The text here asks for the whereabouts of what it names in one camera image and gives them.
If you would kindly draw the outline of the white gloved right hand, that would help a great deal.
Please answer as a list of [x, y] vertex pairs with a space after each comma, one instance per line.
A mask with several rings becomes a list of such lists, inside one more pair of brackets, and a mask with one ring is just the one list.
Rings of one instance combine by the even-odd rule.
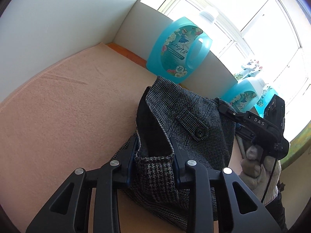
[[266, 206], [278, 195], [277, 182], [279, 181], [281, 173], [281, 164], [279, 160], [275, 161], [275, 158], [271, 156], [266, 156], [264, 162], [260, 163], [258, 159], [261, 151], [261, 147], [254, 145], [250, 146], [246, 150], [246, 158], [240, 162], [242, 172], [239, 177], [255, 194], [255, 196], [259, 200], [262, 200], [273, 170], [273, 166], [275, 166], [263, 201], [264, 206]]

